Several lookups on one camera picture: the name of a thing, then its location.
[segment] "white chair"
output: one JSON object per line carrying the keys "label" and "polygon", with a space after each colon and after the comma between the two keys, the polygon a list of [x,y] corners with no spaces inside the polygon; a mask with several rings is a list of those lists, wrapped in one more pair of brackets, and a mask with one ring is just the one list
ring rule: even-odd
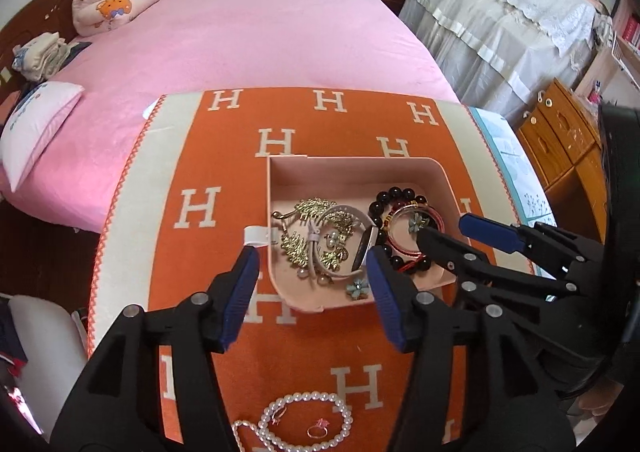
{"label": "white chair", "polygon": [[64,308],[43,299],[16,295],[9,298],[9,310],[28,360],[16,383],[49,440],[87,361],[86,334]]}

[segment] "pink box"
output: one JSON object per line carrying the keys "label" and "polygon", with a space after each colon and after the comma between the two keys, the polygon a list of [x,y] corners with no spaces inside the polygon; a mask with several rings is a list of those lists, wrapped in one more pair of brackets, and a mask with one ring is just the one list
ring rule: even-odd
{"label": "pink box", "polygon": [[[394,185],[415,190],[422,194],[430,206],[436,209],[445,225],[448,235],[469,243],[458,229],[460,209],[449,179],[442,166],[431,158],[368,158],[368,157],[315,157],[315,156],[269,156],[267,162],[268,218],[270,229],[275,227],[281,235],[280,223],[271,217],[274,211],[290,212],[301,199],[320,197],[339,204],[348,204],[367,213],[369,204],[375,201],[381,190]],[[415,247],[404,226],[406,220],[399,220],[400,230],[394,230],[394,236],[405,247]],[[322,227],[321,234],[331,227]],[[306,238],[306,224],[296,222],[289,229],[299,232]],[[351,270],[352,257],[360,242],[362,231],[356,231],[348,239],[346,248],[350,259],[344,264],[341,273]],[[269,274],[278,295],[290,307],[307,313],[320,313],[325,309],[350,305],[369,304],[374,299],[367,298],[352,301],[345,287],[351,281],[335,281],[332,285],[319,286],[309,278],[300,279],[296,268],[287,260],[287,256],[278,242],[270,246]],[[455,281],[455,276],[436,264],[425,272],[413,276],[420,290],[435,289]]]}

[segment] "blue gripper pad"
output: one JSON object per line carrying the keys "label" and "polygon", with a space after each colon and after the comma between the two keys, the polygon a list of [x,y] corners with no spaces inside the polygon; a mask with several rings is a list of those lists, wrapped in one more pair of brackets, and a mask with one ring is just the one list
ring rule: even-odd
{"label": "blue gripper pad", "polygon": [[236,275],[238,279],[228,297],[228,301],[226,301],[223,312],[220,343],[225,351],[238,338],[259,272],[260,257],[258,257],[257,250],[253,247],[244,247],[230,272],[232,275]]}
{"label": "blue gripper pad", "polygon": [[507,254],[524,251],[525,244],[514,227],[475,214],[464,214],[458,227],[463,236]]}
{"label": "blue gripper pad", "polygon": [[381,247],[373,247],[367,252],[369,286],[373,297],[376,299],[376,307],[382,319],[382,327],[385,330],[386,339],[400,352],[404,352],[407,347],[407,339],[402,327],[402,311],[386,279],[386,274],[383,270],[384,265],[381,263],[388,265],[388,269],[393,273],[384,250]]}

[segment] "wooden headboard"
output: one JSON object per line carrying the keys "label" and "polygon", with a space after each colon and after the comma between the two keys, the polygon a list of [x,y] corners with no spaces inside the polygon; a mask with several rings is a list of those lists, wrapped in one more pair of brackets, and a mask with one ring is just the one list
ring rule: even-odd
{"label": "wooden headboard", "polygon": [[11,68],[14,46],[23,45],[44,32],[59,32],[67,42],[78,34],[71,18],[71,1],[33,0],[0,30],[0,103],[26,82]]}

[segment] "pearl necklace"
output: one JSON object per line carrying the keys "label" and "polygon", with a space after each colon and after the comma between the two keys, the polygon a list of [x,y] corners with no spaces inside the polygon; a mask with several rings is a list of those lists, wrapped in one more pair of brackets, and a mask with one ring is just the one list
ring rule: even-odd
{"label": "pearl necklace", "polygon": [[[282,412],[283,408],[289,405],[289,403],[309,402],[310,400],[332,402],[335,403],[335,406],[338,407],[338,409],[340,409],[340,413],[342,413],[344,423],[342,424],[340,433],[336,434],[333,439],[329,441],[322,441],[322,443],[315,443],[311,446],[290,445],[289,443],[285,443],[283,440],[277,437],[273,432],[269,431],[269,422],[279,421],[280,418],[276,416],[277,413]],[[257,435],[258,439],[265,445],[265,447],[267,447],[270,452],[275,452],[275,447],[278,447],[284,452],[318,452],[320,450],[327,450],[328,448],[337,447],[344,440],[344,438],[349,435],[351,423],[353,423],[353,418],[351,418],[351,411],[347,408],[346,404],[340,399],[337,394],[329,394],[327,392],[318,392],[317,390],[315,390],[314,392],[296,392],[295,394],[288,394],[283,398],[278,398],[275,402],[271,402],[269,406],[264,409],[258,425],[253,424],[250,421],[246,421],[245,419],[238,419],[231,426],[231,430],[234,433],[234,437],[236,438],[236,443],[238,444],[240,452],[245,452],[238,435],[238,427],[241,426],[249,427],[249,429],[255,432],[255,435]]]}

